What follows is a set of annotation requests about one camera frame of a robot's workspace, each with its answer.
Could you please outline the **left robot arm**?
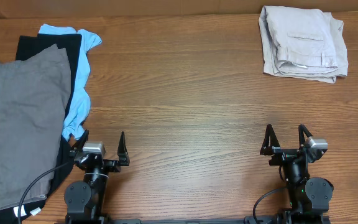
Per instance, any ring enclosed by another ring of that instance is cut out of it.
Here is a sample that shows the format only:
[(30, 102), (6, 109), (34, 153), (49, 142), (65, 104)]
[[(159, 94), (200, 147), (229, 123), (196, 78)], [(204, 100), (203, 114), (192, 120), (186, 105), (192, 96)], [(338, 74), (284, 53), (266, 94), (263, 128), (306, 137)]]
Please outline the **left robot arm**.
[(89, 141), (88, 136), (89, 131), (85, 131), (70, 151), (74, 165), (85, 173), (82, 181), (71, 183), (65, 190), (65, 223), (111, 223), (109, 215), (103, 213), (109, 174), (130, 164), (124, 133), (120, 136), (117, 160), (106, 159), (104, 143)]

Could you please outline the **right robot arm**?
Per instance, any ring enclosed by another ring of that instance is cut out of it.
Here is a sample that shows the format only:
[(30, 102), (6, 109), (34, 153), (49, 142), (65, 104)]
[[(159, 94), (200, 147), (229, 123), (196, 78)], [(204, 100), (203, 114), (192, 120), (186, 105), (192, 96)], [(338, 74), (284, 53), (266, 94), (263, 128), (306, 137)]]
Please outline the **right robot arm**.
[[(324, 216), (329, 210), (334, 186), (321, 177), (311, 177), (308, 167), (322, 158), (328, 150), (325, 139), (314, 137), (300, 124), (298, 127), (299, 148), (283, 149), (271, 124), (265, 130), (265, 137), (260, 154), (270, 156), (270, 166), (277, 166), (279, 175), (285, 186), (271, 190), (261, 196), (253, 206), (252, 216), (256, 223), (329, 223)], [(288, 191), (290, 208), (281, 209), (269, 218), (258, 218), (256, 208), (265, 197), (283, 190)]]

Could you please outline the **grey shorts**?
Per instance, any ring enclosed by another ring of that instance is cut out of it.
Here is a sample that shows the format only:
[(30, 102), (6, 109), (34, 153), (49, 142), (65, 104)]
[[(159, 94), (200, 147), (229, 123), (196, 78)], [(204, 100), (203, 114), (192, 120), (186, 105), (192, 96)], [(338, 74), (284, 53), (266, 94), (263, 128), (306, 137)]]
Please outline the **grey shorts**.
[(0, 63), (0, 210), (18, 205), (29, 184), (55, 167), (70, 91), (64, 48)]

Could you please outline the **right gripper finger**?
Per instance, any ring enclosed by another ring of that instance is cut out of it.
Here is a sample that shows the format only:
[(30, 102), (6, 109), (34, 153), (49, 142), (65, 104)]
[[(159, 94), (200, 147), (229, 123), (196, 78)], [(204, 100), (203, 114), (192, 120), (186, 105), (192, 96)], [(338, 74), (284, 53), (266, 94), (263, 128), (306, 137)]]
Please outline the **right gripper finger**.
[(304, 124), (300, 124), (298, 126), (298, 137), (300, 147), (310, 147), (310, 145), (306, 142), (306, 139), (313, 137), (313, 135), (308, 131)]
[(280, 151), (280, 143), (271, 124), (265, 130), (265, 137), (260, 149), (260, 155), (272, 156)]

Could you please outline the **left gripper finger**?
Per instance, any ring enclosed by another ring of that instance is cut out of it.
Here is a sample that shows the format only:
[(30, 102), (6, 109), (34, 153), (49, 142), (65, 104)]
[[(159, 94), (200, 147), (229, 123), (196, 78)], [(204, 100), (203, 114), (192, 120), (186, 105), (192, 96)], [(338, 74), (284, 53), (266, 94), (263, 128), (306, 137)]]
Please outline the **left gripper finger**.
[(117, 149), (117, 155), (118, 155), (118, 160), (119, 160), (120, 166), (129, 166), (130, 159), (129, 159), (129, 155), (128, 155), (128, 151), (127, 151), (127, 147), (126, 147), (124, 131), (121, 132), (121, 137), (120, 137), (119, 145), (118, 145), (118, 149)]
[(88, 137), (89, 137), (89, 131), (86, 129), (83, 135), (79, 138), (79, 140), (77, 140), (76, 143), (72, 145), (71, 150), (82, 151), (86, 141), (88, 140)]

